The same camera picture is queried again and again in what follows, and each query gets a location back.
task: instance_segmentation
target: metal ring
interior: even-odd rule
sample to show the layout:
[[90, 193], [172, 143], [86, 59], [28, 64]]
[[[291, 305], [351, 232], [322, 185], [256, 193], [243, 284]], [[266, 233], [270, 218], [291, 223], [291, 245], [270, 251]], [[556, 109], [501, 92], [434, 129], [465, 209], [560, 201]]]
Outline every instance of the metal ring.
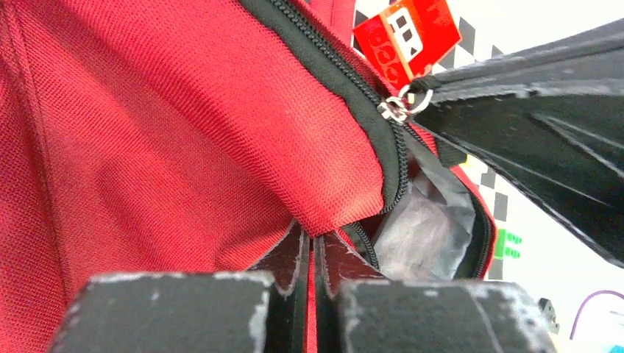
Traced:
[[[401, 88], [401, 90], [399, 91], [399, 97], [401, 99], [405, 98], [405, 95], [408, 94], [409, 88], [410, 85], [405, 85], [403, 86], [403, 88]], [[429, 106], [429, 103], [431, 102], [431, 97], [433, 97], [433, 90], [427, 90], [424, 99], [415, 108], [407, 109], [406, 107], [407, 113], [410, 115], [414, 115], [422, 112]]]

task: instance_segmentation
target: metal zipper pull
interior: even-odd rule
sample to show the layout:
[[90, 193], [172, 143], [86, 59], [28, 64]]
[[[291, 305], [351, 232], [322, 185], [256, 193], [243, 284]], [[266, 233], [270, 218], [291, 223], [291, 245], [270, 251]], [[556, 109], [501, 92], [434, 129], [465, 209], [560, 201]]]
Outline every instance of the metal zipper pull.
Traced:
[[392, 119], [399, 124], [403, 124], [408, 117], [414, 116], [427, 108], [429, 102], [431, 102], [433, 90], [427, 90], [422, 101], [417, 106], [414, 106], [416, 94], [408, 92], [409, 88], [410, 86], [406, 85], [401, 89], [398, 97], [388, 97], [377, 106], [377, 111], [384, 119]]

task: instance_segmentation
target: red backpack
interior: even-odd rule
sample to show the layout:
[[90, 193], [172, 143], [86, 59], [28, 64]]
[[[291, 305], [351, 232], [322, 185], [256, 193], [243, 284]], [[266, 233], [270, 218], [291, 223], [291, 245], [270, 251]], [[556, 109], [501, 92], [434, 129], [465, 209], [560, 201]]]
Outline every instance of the red backpack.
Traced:
[[414, 277], [487, 270], [475, 186], [377, 111], [397, 92], [348, 44], [353, 1], [8, 0], [0, 16], [0, 351], [45, 350], [94, 274], [244, 270], [294, 218], [379, 264], [391, 246], [371, 238], [419, 200], [468, 238]]

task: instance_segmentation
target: red tag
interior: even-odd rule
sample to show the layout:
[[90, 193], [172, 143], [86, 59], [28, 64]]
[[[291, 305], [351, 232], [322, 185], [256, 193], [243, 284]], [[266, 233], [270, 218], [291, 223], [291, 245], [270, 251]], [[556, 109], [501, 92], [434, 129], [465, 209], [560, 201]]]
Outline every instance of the red tag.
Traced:
[[362, 52], [396, 89], [429, 72], [461, 36], [445, 0], [401, 0], [353, 33]]

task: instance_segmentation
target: worn black surface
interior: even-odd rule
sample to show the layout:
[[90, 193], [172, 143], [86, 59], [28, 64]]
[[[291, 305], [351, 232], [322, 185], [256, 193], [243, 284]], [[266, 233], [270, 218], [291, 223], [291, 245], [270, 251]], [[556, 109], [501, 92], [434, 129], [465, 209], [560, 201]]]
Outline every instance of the worn black surface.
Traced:
[[270, 276], [100, 277], [71, 307], [51, 352], [253, 352], [264, 341], [263, 281]]
[[[335, 232], [313, 243], [319, 352], [554, 352], [517, 286], [391, 282]], [[293, 223], [268, 271], [96, 277], [51, 352], [302, 352], [308, 245]]]
[[369, 281], [338, 300], [343, 352], [555, 352], [541, 313], [506, 283]]

